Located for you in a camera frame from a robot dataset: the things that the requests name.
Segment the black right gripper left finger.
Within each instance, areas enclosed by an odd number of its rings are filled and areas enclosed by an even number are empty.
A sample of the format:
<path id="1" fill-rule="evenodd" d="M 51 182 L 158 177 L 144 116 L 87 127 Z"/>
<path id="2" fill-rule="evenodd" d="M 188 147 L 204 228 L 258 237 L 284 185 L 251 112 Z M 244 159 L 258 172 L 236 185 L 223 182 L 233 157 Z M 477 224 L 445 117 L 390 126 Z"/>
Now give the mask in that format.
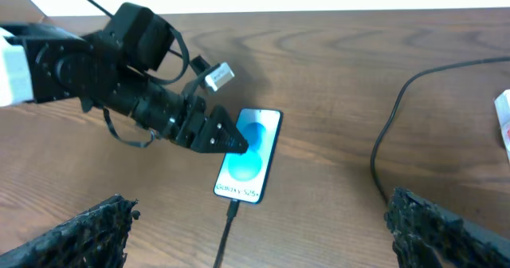
<path id="1" fill-rule="evenodd" d="M 1 254 L 2 267 L 114 267 L 127 261 L 124 251 L 138 202 L 114 195 Z"/>

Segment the white power strip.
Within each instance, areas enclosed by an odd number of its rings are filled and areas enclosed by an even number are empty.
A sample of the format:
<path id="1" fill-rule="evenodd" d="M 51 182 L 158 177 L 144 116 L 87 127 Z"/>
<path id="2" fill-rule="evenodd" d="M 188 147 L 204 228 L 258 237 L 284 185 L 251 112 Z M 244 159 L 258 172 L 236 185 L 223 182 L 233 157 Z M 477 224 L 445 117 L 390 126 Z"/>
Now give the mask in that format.
<path id="1" fill-rule="evenodd" d="M 500 134 L 507 156 L 509 156 L 509 93 L 510 90 L 506 89 L 494 100 L 496 114 L 500 125 Z"/>

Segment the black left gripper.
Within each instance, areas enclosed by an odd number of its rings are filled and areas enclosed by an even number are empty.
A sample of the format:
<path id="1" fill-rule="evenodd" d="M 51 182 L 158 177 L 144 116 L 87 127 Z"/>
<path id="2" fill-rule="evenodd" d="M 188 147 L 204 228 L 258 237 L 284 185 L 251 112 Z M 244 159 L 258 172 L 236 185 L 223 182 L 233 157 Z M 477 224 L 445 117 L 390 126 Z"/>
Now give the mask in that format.
<path id="1" fill-rule="evenodd" d="M 180 111 L 171 115 L 159 137 L 199 153 L 237 153 L 248 150 L 248 142 L 221 105 L 206 114 L 201 97 L 187 97 L 179 104 Z"/>

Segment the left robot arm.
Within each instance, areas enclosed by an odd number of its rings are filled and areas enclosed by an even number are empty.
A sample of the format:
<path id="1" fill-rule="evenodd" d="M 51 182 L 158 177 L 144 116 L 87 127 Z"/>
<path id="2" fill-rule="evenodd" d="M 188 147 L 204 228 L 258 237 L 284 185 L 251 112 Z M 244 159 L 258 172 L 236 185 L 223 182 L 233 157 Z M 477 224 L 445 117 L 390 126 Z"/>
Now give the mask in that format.
<path id="1" fill-rule="evenodd" d="M 153 76 L 171 45 L 196 78 L 180 93 Z M 199 153 L 243 153 L 248 142 L 220 105 L 208 110 L 198 88 L 217 90 L 226 64 L 191 57 L 182 35 L 150 9 L 126 2 L 109 23 L 77 36 L 42 23 L 1 26 L 1 104 L 43 104 L 77 98 L 83 112 L 131 117 L 152 140 Z"/>

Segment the blue smartphone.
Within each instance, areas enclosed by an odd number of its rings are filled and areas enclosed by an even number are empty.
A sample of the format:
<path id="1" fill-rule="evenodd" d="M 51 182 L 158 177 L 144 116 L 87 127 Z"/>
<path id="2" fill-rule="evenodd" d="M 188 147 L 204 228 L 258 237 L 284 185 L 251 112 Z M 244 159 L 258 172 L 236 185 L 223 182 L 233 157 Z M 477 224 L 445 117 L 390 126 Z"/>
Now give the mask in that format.
<path id="1" fill-rule="evenodd" d="M 283 112 L 274 109 L 240 111 L 236 128 L 248 149 L 242 154 L 225 154 L 213 187 L 215 195 L 247 203 L 262 201 L 282 118 Z"/>

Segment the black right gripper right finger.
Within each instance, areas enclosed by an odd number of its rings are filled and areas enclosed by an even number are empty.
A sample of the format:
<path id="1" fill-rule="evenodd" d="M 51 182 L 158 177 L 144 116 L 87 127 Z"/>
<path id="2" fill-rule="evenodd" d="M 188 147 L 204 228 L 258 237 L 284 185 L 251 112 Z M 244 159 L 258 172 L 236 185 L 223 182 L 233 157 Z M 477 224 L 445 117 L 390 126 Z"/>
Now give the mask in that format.
<path id="1" fill-rule="evenodd" d="M 384 215 L 400 267 L 508 267 L 509 240 L 397 187 Z"/>

